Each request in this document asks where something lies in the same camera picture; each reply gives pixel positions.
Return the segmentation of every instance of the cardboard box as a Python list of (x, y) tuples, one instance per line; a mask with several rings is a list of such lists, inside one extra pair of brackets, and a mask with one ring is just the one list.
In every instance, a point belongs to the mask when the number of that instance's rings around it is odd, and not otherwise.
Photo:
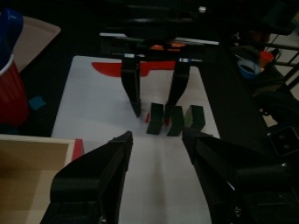
[(0, 223), (40, 223), (52, 178), (80, 155), (79, 139), (0, 135)]

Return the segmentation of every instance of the orange object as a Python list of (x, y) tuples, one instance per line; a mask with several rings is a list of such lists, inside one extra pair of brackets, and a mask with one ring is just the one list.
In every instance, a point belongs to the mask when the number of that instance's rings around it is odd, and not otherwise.
[(260, 52), (259, 53), (259, 66), (261, 68), (273, 60), (275, 56), (271, 52)]
[(0, 123), (20, 126), (29, 115), (24, 84), (14, 65), (14, 56), (0, 71)]

